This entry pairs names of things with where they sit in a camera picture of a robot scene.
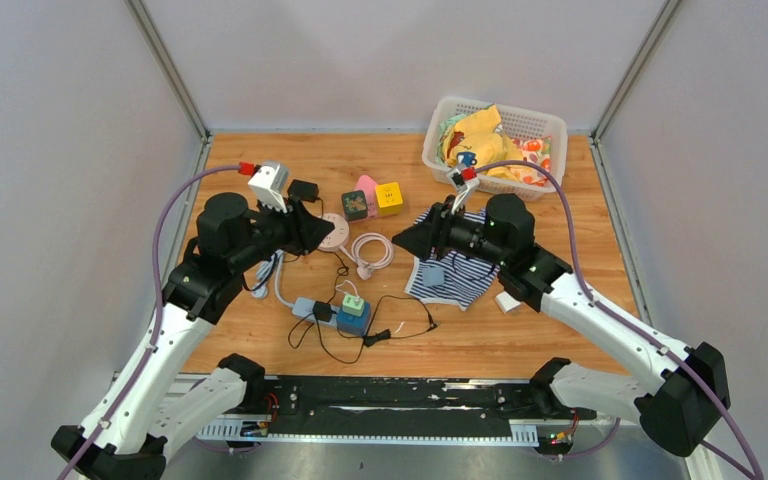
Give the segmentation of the pink round power strip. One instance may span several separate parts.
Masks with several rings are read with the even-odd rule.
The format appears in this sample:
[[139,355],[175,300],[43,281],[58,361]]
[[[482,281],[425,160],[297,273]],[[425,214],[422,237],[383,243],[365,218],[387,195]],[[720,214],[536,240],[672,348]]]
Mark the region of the pink round power strip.
[[347,220],[338,213],[324,213],[323,220],[333,224],[333,230],[322,240],[318,249],[324,252],[338,252],[347,243],[350,237],[350,228]]

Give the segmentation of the light blue small charger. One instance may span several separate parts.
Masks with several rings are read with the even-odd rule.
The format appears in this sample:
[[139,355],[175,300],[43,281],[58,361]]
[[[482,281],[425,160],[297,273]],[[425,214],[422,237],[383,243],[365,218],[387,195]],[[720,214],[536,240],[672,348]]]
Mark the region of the light blue small charger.
[[438,266],[423,266],[420,270],[421,283],[426,288],[445,284],[445,269]]

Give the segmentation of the dark green cube charger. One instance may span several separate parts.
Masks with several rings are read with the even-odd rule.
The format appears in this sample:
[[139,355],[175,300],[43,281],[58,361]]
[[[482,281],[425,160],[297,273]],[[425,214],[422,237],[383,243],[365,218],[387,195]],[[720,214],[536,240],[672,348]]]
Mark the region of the dark green cube charger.
[[355,222],[367,218],[367,205],[364,194],[361,191],[349,191],[341,195],[343,214],[348,222]]

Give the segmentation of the yellow power adapter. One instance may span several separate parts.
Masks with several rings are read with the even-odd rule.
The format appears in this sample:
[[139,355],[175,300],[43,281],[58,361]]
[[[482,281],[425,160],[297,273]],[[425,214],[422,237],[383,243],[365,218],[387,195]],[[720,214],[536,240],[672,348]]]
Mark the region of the yellow power adapter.
[[393,216],[402,211],[404,199],[398,182],[378,184],[375,197],[379,216]]

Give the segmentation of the pink triangular power strip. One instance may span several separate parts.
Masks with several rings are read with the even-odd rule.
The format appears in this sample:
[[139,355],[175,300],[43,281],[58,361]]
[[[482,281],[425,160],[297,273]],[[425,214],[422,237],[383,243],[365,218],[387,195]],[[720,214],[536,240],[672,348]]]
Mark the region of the pink triangular power strip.
[[378,183],[372,179],[369,175],[361,175],[356,184],[355,189],[361,191],[364,194],[367,205],[367,217],[375,218],[378,216],[378,203],[376,197],[376,187]]

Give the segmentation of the light blue power strip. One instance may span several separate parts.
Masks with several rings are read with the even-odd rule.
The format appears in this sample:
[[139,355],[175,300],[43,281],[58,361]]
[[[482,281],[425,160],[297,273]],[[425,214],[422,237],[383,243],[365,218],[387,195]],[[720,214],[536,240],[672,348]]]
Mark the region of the light blue power strip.
[[323,327],[337,328],[337,314],[340,308],[337,305],[330,304],[329,307],[332,311],[330,318],[327,320],[317,320],[314,314],[314,306],[316,301],[306,297],[298,297],[294,302],[291,309],[292,315],[296,318],[306,321],[311,324],[319,324]]

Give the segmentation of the black adapter with cable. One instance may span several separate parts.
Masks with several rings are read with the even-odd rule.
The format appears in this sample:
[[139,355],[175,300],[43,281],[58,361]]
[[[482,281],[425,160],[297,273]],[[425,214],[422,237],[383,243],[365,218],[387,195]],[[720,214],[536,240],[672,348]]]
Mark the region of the black adapter with cable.
[[[339,266],[335,271],[332,296],[329,298],[328,301],[320,301],[320,300],[313,299],[316,301],[316,304],[314,306],[314,314],[317,320],[327,320],[330,318],[332,311],[329,305],[330,304],[337,305],[335,301],[336,301],[337,293],[340,292],[339,286],[343,284],[344,280],[348,280],[349,268],[347,263],[338,253],[333,253],[333,256],[337,258],[339,262]],[[379,331],[375,331],[374,330],[375,322],[379,314],[382,312],[382,304],[385,301],[389,301],[389,300],[401,301],[401,302],[414,302],[418,304],[421,312],[425,315],[425,320],[426,320],[425,329],[419,332],[415,332],[412,334],[405,334],[405,335],[400,335],[396,333],[393,329],[381,329]],[[297,350],[304,342],[308,332],[311,329],[315,329],[317,334],[317,340],[319,342],[320,347],[330,358],[332,358],[333,360],[343,365],[353,365],[360,361],[363,355],[363,352],[365,350],[375,346],[376,344],[380,344],[382,342],[388,342],[388,341],[413,339],[416,337],[429,334],[440,326],[440,323],[436,321],[430,309],[416,298],[412,298],[408,296],[385,294],[379,297],[373,304],[369,303],[369,305],[371,307],[371,318],[370,318],[368,329],[365,336],[363,337],[351,336],[351,335],[340,332],[338,328],[336,329],[333,328],[334,331],[337,333],[337,335],[340,336],[341,338],[344,338],[346,340],[359,341],[357,353],[355,357],[351,360],[340,358],[328,348],[322,334],[322,329],[324,328],[323,326],[320,326],[319,324],[311,324],[300,319],[298,319],[297,323],[288,331],[288,334],[287,334],[288,345],[290,346],[291,349]]]

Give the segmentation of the blue cube charger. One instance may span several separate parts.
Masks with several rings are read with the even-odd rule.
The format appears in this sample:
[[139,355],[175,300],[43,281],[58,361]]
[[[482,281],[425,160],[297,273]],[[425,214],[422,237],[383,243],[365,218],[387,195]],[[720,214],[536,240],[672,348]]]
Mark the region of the blue cube charger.
[[363,310],[359,315],[348,313],[340,307],[336,317],[337,328],[342,333],[363,337],[366,335],[370,318],[371,307],[368,302],[364,304]]

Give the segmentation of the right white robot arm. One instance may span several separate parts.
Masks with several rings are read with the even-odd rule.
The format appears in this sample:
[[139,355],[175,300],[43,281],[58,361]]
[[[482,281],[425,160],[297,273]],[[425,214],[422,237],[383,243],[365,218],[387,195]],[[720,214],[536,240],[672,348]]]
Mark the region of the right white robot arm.
[[435,203],[393,242],[421,260],[449,253],[497,268],[505,293],[587,337],[627,371],[587,369],[568,359],[535,375],[531,403],[544,417],[583,408],[639,425],[667,452],[690,456],[730,407],[725,359],[707,342],[691,347],[643,323],[590,286],[577,268],[540,246],[535,218],[514,194],[492,196],[481,221]]

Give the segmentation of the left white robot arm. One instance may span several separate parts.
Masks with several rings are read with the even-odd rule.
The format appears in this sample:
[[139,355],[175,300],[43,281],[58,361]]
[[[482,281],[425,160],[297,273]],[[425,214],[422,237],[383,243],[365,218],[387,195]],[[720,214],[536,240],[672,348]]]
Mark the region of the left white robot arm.
[[247,285],[249,269],[283,251],[307,255],[334,230],[295,197],[251,209],[237,193],[207,200],[197,234],[160,290],[155,318],[124,370],[78,425],[58,428],[52,448],[67,472],[89,479],[158,479],[177,451],[219,415],[267,403],[265,370],[239,354],[223,358],[192,390],[161,402],[179,370]]

